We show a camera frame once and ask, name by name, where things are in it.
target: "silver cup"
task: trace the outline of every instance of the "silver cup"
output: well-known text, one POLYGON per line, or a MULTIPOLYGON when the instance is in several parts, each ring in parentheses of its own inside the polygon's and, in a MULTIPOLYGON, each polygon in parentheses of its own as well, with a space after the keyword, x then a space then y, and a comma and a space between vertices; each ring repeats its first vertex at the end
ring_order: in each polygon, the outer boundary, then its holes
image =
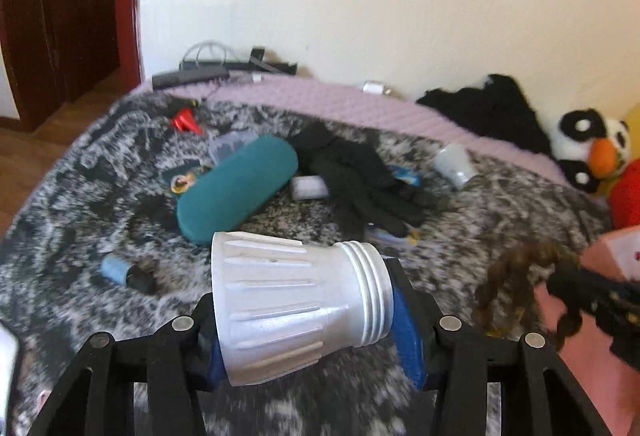
POLYGON ((434 166, 458 190, 461 190, 469 181, 479 175, 478 170, 469 159, 469 153, 464 146, 458 143, 450 143, 438 152, 434 166))

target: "metal pin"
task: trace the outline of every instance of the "metal pin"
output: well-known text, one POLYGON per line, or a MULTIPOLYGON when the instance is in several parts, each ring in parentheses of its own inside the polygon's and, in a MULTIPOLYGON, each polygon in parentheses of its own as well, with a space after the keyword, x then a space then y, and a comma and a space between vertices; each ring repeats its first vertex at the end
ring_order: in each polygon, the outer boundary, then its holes
POLYGON ((524 337, 524 341, 527 342, 528 346, 537 349, 540 349, 545 345, 545 337, 539 333, 527 333, 524 337))
POLYGON ((462 321, 453 315, 446 315, 440 319, 440 327, 447 331, 458 331, 462 327, 462 321))
POLYGON ((176 331, 189 331, 193 327, 193 319, 187 315, 176 317, 171 327, 176 331))
POLYGON ((108 345, 108 343, 109 343, 109 336, 107 333, 96 333, 89 340, 89 344, 91 344, 91 347, 96 350, 102 349, 104 346, 108 345))

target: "yellow object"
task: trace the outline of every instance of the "yellow object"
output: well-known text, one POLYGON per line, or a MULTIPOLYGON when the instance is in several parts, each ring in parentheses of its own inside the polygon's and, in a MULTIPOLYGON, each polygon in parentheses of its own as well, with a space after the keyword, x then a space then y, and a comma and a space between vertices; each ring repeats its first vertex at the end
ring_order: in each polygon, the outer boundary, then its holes
MULTIPOLYGON (((629 126, 629 139, 631 140, 631 156, 629 161, 640 158, 640 103, 637 104, 631 112, 627 114, 623 120, 629 126)), ((601 196, 609 196, 609 191, 613 185, 618 183, 620 178, 603 181, 598 187, 598 194, 601 196)))

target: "blue cylinder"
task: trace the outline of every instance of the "blue cylinder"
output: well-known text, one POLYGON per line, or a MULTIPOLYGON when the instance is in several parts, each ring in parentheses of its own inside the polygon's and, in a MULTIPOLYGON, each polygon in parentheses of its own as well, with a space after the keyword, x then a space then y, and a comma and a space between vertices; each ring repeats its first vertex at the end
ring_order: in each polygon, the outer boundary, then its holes
POLYGON ((114 255, 108 255, 102 259, 100 273, 110 281, 126 286, 129 268, 131 268, 130 262, 114 255))
POLYGON ((180 231, 190 241, 210 244, 217 231, 233 230, 289 181, 298 170, 293 147, 261 136, 242 147, 182 194, 180 231))

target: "black cloth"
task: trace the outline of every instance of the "black cloth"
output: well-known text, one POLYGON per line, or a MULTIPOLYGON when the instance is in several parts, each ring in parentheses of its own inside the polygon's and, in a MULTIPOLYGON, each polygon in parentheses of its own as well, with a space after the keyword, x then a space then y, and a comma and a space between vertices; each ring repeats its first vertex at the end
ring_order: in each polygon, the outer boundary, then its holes
POLYGON ((482 89, 429 90, 416 103, 434 108, 479 136, 509 141, 521 149, 551 157, 549 138, 518 82, 510 76, 490 74, 482 89))
POLYGON ((312 123, 289 143, 300 169, 324 180, 334 203, 334 220, 345 238, 362 239, 366 223, 405 237, 405 223, 424 222, 422 207, 430 206, 431 198, 396 179, 371 145, 335 136, 321 122, 312 123))

